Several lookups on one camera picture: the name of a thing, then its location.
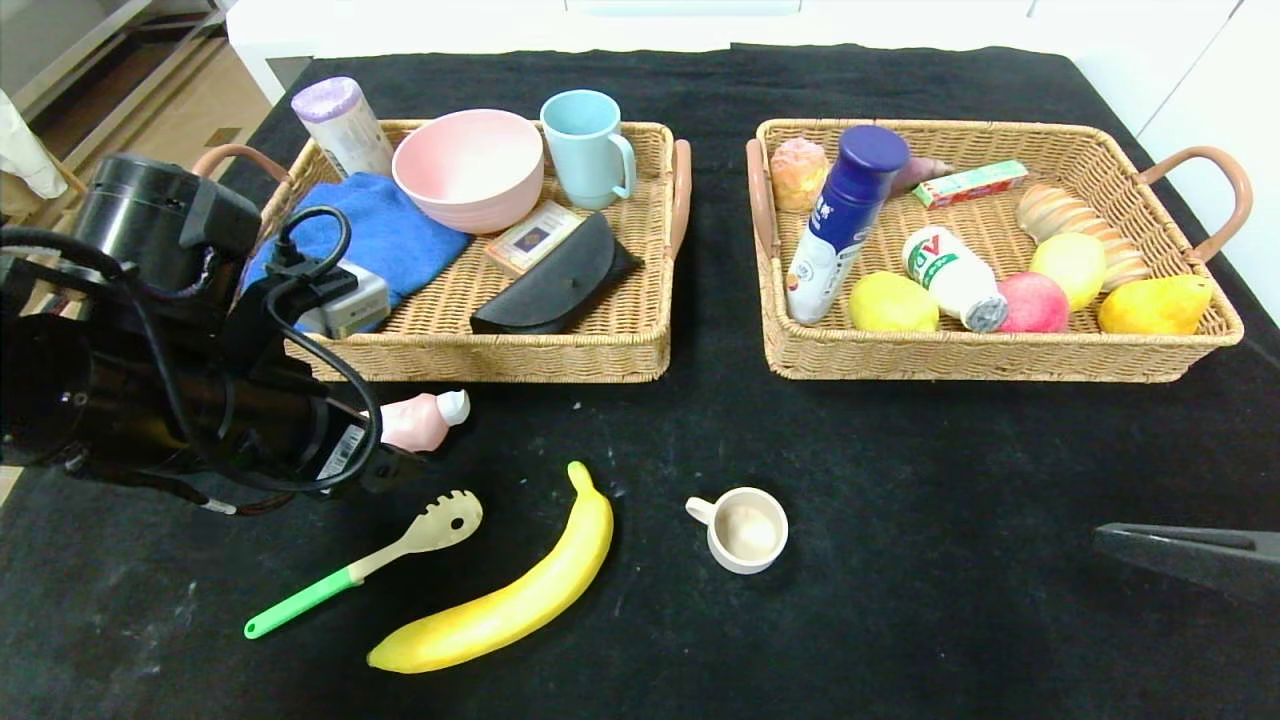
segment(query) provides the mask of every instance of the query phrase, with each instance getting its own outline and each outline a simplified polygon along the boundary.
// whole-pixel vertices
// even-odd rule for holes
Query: pink bottle
[[[433,451],[444,442],[449,428],[471,414],[467,391],[417,397],[383,405],[383,442],[410,452]]]

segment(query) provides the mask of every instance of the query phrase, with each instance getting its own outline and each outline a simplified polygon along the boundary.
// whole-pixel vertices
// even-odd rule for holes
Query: light blue mug
[[[595,90],[566,90],[539,113],[556,177],[570,201],[603,210],[636,187],[636,154],[622,133],[622,110]]]

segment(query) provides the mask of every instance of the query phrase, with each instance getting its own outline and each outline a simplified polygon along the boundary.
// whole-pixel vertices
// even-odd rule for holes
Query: small white cup
[[[700,497],[685,510],[707,525],[707,546],[726,570],[754,575],[773,564],[787,544],[787,514],[759,488],[733,488],[714,503]]]

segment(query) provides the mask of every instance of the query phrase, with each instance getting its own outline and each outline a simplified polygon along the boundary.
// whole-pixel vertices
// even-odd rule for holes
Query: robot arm
[[[293,249],[289,232],[338,219],[325,259]],[[296,493],[334,497],[357,483],[383,489],[422,460],[379,442],[367,383],[293,328],[302,313],[355,291],[338,266],[349,227],[332,208],[291,218],[266,278],[236,290],[257,240],[257,210],[230,190],[178,168],[109,156],[95,174],[73,237],[3,231],[8,251],[54,251],[54,266],[5,258],[3,459],[60,465],[118,484],[148,486],[228,514],[259,514]],[[36,281],[81,301],[76,318],[31,313]],[[367,418],[328,397],[284,338],[347,377]],[[197,473],[280,493],[233,506],[191,488]]]

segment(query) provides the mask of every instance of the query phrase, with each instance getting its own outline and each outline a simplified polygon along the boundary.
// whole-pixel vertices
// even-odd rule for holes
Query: pink bowl
[[[538,204],[543,136],[506,110],[449,113],[401,141],[392,177],[439,223],[476,234],[498,232]]]

